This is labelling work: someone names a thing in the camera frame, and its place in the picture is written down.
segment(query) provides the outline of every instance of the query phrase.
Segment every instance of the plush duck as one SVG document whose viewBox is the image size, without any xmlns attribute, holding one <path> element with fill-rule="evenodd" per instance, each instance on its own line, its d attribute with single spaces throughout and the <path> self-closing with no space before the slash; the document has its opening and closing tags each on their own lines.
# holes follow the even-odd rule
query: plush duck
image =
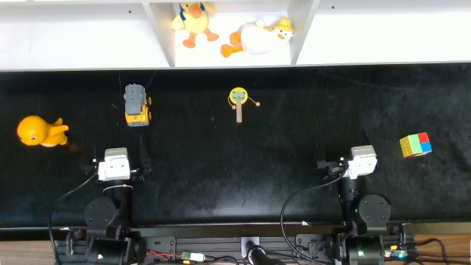
<svg viewBox="0 0 471 265">
<path fill-rule="evenodd" d="M 183 41 L 183 45 L 187 48 L 195 47 L 196 35 L 199 33 L 205 33 L 208 37 L 208 41 L 215 41 L 219 38 L 219 35 L 212 33 L 208 29 L 209 17 L 206 14 L 207 11 L 210 14 L 214 14 L 216 9 L 214 6 L 207 2 L 181 2 L 180 3 L 180 14 L 174 18 L 171 26 L 174 30 L 181 30 L 185 28 L 190 32 L 188 40 Z"/>
<path fill-rule="evenodd" d="M 281 18 L 274 27 L 267 27 L 263 19 L 259 19 L 256 24 L 247 24 L 240 31 L 230 35 L 230 44 L 221 47 L 221 54 L 229 57 L 235 52 L 246 52 L 248 54 L 264 54 L 285 46 L 291 37 L 294 29 L 288 18 Z"/>
<path fill-rule="evenodd" d="M 17 133 L 21 142 L 28 146 L 42 145 L 46 147 L 67 144 L 65 131 L 67 125 L 62 125 L 62 119 L 49 124 L 39 116 L 28 116 L 18 125 Z"/>
</svg>

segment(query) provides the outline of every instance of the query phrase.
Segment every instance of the yellow and gray toy truck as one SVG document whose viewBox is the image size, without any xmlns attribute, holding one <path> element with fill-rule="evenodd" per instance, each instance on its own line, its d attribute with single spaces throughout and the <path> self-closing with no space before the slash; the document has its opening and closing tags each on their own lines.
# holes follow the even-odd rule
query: yellow and gray toy truck
<svg viewBox="0 0 471 265">
<path fill-rule="evenodd" d="M 152 114 L 150 105 L 152 100 L 147 96 L 146 89 L 142 85 L 127 85 L 124 94 L 124 110 L 128 126 L 139 127 L 150 124 Z"/>
</svg>

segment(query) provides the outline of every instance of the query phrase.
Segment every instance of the toy block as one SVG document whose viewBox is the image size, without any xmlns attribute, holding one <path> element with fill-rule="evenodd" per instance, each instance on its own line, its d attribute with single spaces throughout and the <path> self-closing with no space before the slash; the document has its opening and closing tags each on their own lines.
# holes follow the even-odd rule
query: toy block
<svg viewBox="0 0 471 265">
<path fill-rule="evenodd" d="M 421 144 L 428 143 L 430 141 L 428 140 L 428 134 L 426 132 L 419 133 L 419 141 Z"/>
<path fill-rule="evenodd" d="M 432 146 L 426 132 L 407 135 L 400 139 L 400 148 L 404 158 L 412 158 L 432 152 Z"/>
</svg>

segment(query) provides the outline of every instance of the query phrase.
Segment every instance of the blue square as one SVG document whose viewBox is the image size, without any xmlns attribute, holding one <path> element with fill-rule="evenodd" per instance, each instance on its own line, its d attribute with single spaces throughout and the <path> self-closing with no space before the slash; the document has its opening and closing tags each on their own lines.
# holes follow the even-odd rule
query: blue square
<svg viewBox="0 0 471 265">
<path fill-rule="evenodd" d="M 420 144 L 422 146 L 422 152 L 432 152 L 432 146 L 430 143 Z"/>
</svg>

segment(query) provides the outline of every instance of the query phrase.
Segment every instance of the wooden floor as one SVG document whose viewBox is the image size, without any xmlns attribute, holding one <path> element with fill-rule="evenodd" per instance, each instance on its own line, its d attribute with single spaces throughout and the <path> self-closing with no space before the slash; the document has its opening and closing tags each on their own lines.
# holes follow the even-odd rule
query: wooden floor
<svg viewBox="0 0 471 265">
<path fill-rule="evenodd" d="M 471 234 L 467 235 L 421 235 L 416 236 L 417 241 L 438 238 L 447 248 L 450 261 L 471 262 L 470 258 L 452 258 L 454 255 L 470 255 Z M 420 253 L 441 255 L 442 249 L 438 243 L 430 243 L 418 247 Z M 0 241 L 0 265 L 51 265 L 54 263 L 51 243 L 49 241 Z M 403 264 L 403 262 L 390 262 L 389 265 Z"/>
</svg>

